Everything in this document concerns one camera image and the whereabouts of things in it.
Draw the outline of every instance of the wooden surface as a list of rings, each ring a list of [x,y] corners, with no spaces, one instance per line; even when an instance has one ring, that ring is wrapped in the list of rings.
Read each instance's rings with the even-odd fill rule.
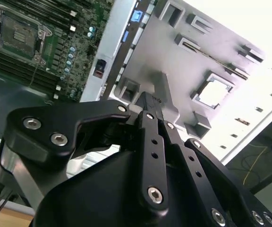
[[[28,227],[32,219],[32,216],[4,208],[0,212],[0,227]]]

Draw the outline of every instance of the motherboard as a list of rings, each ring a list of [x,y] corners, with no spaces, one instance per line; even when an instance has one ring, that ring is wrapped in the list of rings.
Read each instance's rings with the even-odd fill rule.
[[[78,102],[113,0],[0,0],[0,76]]]

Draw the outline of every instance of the silver screw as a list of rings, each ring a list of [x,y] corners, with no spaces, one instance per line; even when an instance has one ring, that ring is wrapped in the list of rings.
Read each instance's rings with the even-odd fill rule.
[[[23,124],[26,128],[32,130],[37,130],[42,126],[42,123],[35,118],[26,118],[24,119]]]
[[[147,193],[154,203],[157,203],[157,204],[162,203],[162,199],[163,199],[162,194],[157,188],[150,187],[147,190]]]
[[[266,214],[266,213],[264,213],[264,217],[272,225],[272,218],[268,214]]]
[[[255,211],[252,211],[252,213],[253,213],[254,219],[255,219],[261,226],[264,225],[264,221],[263,221],[263,219],[261,218],[261,216],[258,215],[258,213],[255,212]]]
[[[147,113],[146,116],[150,119],[154,119],[153,115],[151,115],[150,113]]]
[[[200,143],[198,143],[197,141],[194,141],[194,144],[195,144],[198,148],[201,147]]]
[[[214,208],[212,208],[212,218],[218,223],[219,226],[225,226],[225,219],[223,215]]]
[[[169,126],[169,128],[170,128],[170,129],[174,129],[174,128],[175,128],[175,127],[174,127],[174,125],[172,125],[172,124],[171,124],[171,123],[169,123],[169,122],[168,122],[168,123],[166,123],[166,124],[167,124],[167,126]]]
[[[122,111],[122,112],[126,112],[127,111],[127,109],[125,107],[121,106],[121,105],[118,106],[118,109],[120,111]]]
[[[43,35],[43,31],[42,31],[42,30],[38,30],[37,34],[38,34],[39,36],[42,36],[42,35]]]
[[[51,136],[51,142],[57,146],[65,146],[68,143],[68,139],[65,135],[60,133],[55,133]]]

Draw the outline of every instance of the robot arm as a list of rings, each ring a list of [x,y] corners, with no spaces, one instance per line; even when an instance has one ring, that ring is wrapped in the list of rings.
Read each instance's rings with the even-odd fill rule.
[[[36,211],[33,227],[272,227],[272,213],[196,139],[185,143],[143,93],[117,101],[17,109],[7,117],[0,180]],[[73,157],[120,151],[67,179]]]

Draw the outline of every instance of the blue connector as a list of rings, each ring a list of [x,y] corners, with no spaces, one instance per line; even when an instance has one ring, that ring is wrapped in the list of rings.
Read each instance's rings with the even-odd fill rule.
[[[123,39],[122,42],[125,42],[128,36],[128,31],[125,32],[125,34],[123,35]]]
[[[131,21],[133,22],[139,22],[141,17],[143,15],[143,11],[140,10],[134,10]]]

